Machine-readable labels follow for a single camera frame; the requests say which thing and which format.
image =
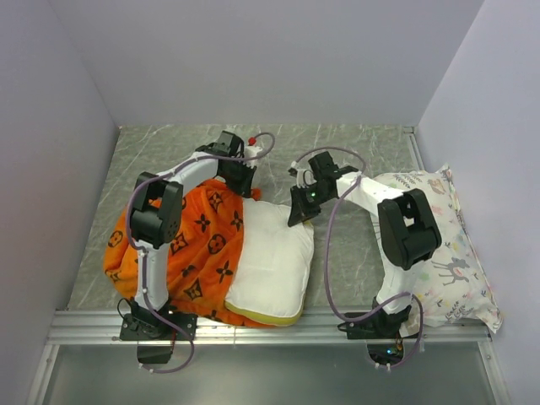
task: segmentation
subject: marble tabletop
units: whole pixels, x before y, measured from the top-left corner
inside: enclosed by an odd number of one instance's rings
[[[302,152],[325,145],[359,152],[367,161],[368,176],[414,170],[408,137],[401,127],[359,125],[197,125],[123,127],[111,161],[84,257],[69,302],[70,310],[116,307],[120,295],[103,274],[102,263],[110,233],[143,171],[169,169],[202,144],[215,141],[222,130],[244,139],[269,131],[276,135],[274,150],[258,165],[253,186],[262,189],[262,200],[290,205],[294,184],[287,169]],[[268,140],[261,138],[265,146]],[[354,157],[331,152],[338,165],[354,165]],[[305,297],[305,307],[327,306],[322,278],[324,238],[332,203],[312,220],[315,255]],[[345,203],[336,218],[330,252],[332,296],[340,306],[370,306],[383,279],[383,267],[370,216]]]

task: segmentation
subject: yellow trim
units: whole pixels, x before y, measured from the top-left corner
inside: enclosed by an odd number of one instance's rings
[[[264,315],[252,310],[242,310],[241,308],[236,308],[231,303],[225,301],[225,308],[229,311],[234,312],[235,314],[245,316],[246,318],[251,319],[252,321],[262,323],[264,325],[274,325],[276,327],[288,327],[295,324],[300,316],[302,315],[302,309],[298,311],[298,314],[291,316],[289,318],[282,318],[279,316]]]

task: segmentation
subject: gray wall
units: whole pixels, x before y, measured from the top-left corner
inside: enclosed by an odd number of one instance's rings
[[[486,0],[419,125],[455,171],[472,241],[505,316],[495,345],[514,403],[540,403],[540,2]]]
[[[418,124],[482,0],[51,0],[118,124]]]
[[[0,397],[24,402],[65,305],[116,141],[44,0],[0,2]]]

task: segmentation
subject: orange fabric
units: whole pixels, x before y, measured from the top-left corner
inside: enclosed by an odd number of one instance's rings
[[[259,199],[260,190],[253,190],[251,196]],[[242,197],[221,181],[205,181],[185,195],[181,227],[170,244],[167,267],[173,311],[195,313],[237,326],[266,326],[224,307],[240,260],[244,240],[242,218]],[[130,299],[137,293],[138,260],[125,231],[124,209],[105,249],[104,268],[115,289]]]

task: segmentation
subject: white pillow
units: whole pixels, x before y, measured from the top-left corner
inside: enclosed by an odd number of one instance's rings
[[[478,318],[497,332],[502,316],[466,232],[450,169],[445,166],[436,173],[387,173],[375,180],[401,190],[419,188],[424,191],[439,226],[442,246],[425,263],[413,289],[422,301],[425,324],[438,327],[461,318]],[[371,219],[383,265],[391,266],[382,252],[378,219]],[[404,327],[402,336],[418,332],[419,313],[416,305],[413,305]]]
[[[253,321],[288,326],[302,313],[314,251],[311,224],[287,226],[290,207],[244,200],[244,244],[225,307]]]

